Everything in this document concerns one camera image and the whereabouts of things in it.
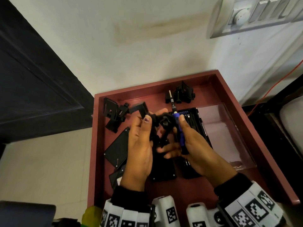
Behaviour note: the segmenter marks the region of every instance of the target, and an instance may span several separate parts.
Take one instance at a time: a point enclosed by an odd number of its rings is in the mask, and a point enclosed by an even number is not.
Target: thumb
[[[191,127],[187,123],[187,121],[184,118],[184,115],[179,116],[179,125],[184,133],[185,139],[189,138],[189,132],[191,130]]]
[[[152,119],[149,115],[143,118],[138,141],[140,143],[149,143],[149,135],[152,129]]]

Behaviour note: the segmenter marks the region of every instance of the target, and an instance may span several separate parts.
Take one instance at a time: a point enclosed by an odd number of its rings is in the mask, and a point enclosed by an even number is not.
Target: black door
[[[0,141],[92,126],[93,96],[9,0],[0,1]]]

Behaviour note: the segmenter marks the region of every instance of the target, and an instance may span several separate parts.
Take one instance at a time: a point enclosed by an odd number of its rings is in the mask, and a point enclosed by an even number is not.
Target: black clamp
[[[186,103],[190,103],[194,100],[196,94],[194,93],[194,89],[189,87],[187,84],[182,81],[181,85],[176,88],[176,91],[173,92],[173,98],[175,103],[182,103],[182,101]],[[170,103],[169,93],[165,93],[165,103]]]
[[[118,105],[115,101],[104,98],[103,114],[110,118],[110,121],[105,126],[110,131],[117,133],[122,122],[125,121],[125,116],[129,113],[129,104]]]
[[[151,134],[149,136],[149,140],[153,141],[155,147],[164,147],[167,145],[167,136],[172,131],[172,129],[177,126],[175,118],[169,113],[163,113],[162,115],[150,114],[146,103],[139,103],[134,105],[129,109],[129,113],[132,114],[135,111],[139,111],[141,118],[144,118],[146,115],[149,115],[152,119],[152,127]],[[165,129],[165,133],[161,136],[161,138],[157,135],[156,127],[162,127]]]

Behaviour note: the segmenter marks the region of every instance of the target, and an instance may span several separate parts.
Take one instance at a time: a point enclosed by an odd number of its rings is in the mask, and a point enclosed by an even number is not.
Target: wooden tray
[[[145,101],[148,109],[153,112],[165,107],[170,110],[170,104],[165,104],[165,91],[174,90],[182,80],[194,88],[196,98],[190,104],[178,104],[178,109],[224,103],[257,164],[257,168],[244,169],[240,172],[259,183],[276,201],[288,204],[300,203],[223,77],[218,70],[213,70],[95,95],[88,207],[95,205],[103,208],[105,200],[111,197],[113,190],[108,176],[113,173],[114,167],[105,160],[103,152],[122,130],[131,124],[130,115],[128,115],[116,134],[105,129],[108,118],[105,118],[102,113],[104,97],[119,104],[128,102],[133,105]],[[177,178],[160,183],[152,183],[148,180],[146,192],[150,201],[162,195],[172,195],[181,222],[187,220],[188,204],[204,202],[210,209],[215,207],[218,199],[213,192],[213,187],[204,177],[190,180]]]

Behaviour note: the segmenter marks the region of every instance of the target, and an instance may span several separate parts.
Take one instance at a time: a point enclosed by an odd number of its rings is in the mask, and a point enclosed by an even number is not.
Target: right hand
[[[189,126],[183,115],[179,117],[179,124],[189,152],[189,155],[182,155],[182,157],[190,162],[197,173],[206,176],[214,187],[237,174],[233,167],[210,147],[203,136]],[[165,158],[181,156],[179,143],[168,144],[163,148],[158,148],[157,151],[167,152]]]

